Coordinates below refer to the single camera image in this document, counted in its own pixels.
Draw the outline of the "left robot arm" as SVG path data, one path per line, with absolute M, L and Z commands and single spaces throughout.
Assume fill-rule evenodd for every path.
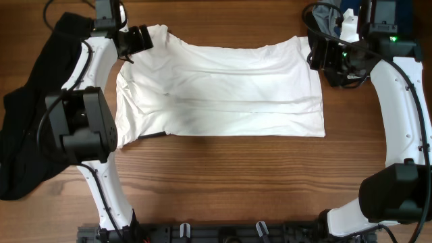
M 148 242 L 126 198 L 115 166 L 117 128 L 104 96 L 115 62 L 153 48 L 145 25 L 128 26 L 121 1 L 96 1 L 90 35 L 80 39 L 74 71 L 57 94 L 45 99 L 39 128 L 50 123 L 55 145 L 67 165 L 85 177 L 99 214 L 94 240 Z

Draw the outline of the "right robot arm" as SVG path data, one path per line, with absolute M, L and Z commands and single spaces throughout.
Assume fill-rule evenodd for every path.
M 361 183 L 356 199 L 319 215 L 315 238 L 345 240 L 412 223 L 416 240 L 431 220 L 431 121 L 412 2 L 344 1 L 338 7 L 321 1 L 307 5 L 302 20 L 310 37 L 308 63 L 332 87 L 372 82 L 387 149 L 385 167 Z

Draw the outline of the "white t-shirt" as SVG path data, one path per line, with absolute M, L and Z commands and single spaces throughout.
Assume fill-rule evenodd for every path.
M 141 136 L 323 137 L 319 74 L 305 37 L 257 49 L 186 43 L 165 25 L 116 80 L 118 147 Z

